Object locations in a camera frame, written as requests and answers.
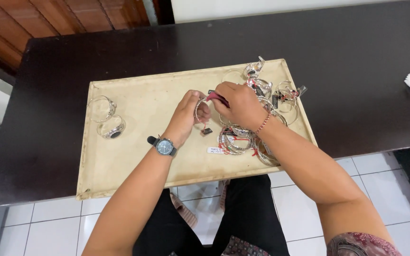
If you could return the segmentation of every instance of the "tray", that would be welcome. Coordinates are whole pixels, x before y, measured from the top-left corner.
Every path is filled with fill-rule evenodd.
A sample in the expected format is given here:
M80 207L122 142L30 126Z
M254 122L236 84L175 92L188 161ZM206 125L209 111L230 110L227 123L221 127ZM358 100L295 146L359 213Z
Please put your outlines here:
M77 200L113 195L150 149L147 137L164 132L187 90L195 89L207 94L209 89L215 89L221 83L228 70L243 70L246 65L91 82L88 100L99 95L109 97L117 103L115 114L120 115L127 126L117 139L104 139L97 134L98 124L89 119L91 110L87 108ZM296 88L284 59L266 61L259 78L272 81L274 85L289 80L292 81L291 87ZM317 146L302 103L300 100L297 103L300 109L299 119L289 128ZM282 170L282 167L264 165L257 156L252 156L252 150L242 155L207 153L208 147L217 147L217 137L221 130L219 114L214 110L213 104L209 105L212 118L207 127L213 133L203 137L200 134L203 125L193 128L191 136L172 161L165 187Z

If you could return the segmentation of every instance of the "person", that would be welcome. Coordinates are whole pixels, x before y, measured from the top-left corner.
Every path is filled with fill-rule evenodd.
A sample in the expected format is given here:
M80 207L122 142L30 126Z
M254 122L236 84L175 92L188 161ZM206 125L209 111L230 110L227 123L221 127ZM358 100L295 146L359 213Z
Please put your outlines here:
M215 92L230 107L212 99L214 108L232 123L257 131L269 116L248 86L224 82ZM188 91L161 138L180 148L203 96ZM198 116L208 121L210 110L201 105ZM273 116L257 135L316 202L328 255L400 255L371 201L331 157ZM83 256L289 255L267 174L230 181L213 245L204 248L174 208L169 190L163 189L171 162L170 155L161 155L154 147L147 152L102 210Z

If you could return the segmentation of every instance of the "wristwatch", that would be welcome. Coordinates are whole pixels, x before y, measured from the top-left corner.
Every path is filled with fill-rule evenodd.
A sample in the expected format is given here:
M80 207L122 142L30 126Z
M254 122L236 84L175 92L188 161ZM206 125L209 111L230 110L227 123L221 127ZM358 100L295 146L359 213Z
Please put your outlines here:
M161 139L160 137L156 138L150 136L147 138L147 141L153 145L153 147L156 148L156 151L161 155L174 156L176 153L177 149L168 138Z

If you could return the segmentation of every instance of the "dark wooden table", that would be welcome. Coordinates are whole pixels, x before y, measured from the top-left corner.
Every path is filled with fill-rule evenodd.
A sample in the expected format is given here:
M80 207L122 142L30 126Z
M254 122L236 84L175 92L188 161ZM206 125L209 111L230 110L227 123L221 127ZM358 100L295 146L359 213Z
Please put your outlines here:
M309 88L327 154L410 147L410 1L31 39L0 130L0 205L76 194L90 81L259 55L285 58Z

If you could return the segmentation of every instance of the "black pants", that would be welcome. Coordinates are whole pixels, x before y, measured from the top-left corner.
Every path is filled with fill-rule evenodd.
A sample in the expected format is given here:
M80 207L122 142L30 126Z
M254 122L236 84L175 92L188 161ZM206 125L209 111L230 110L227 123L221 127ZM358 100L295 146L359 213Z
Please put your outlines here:
M271 197L270 178L259 175L232 179L225 198L225 212L211 248L202 243L178 214L169 189L161 197L134 245L134 256L220 256L231 236L264 249L272 256L288 256Z

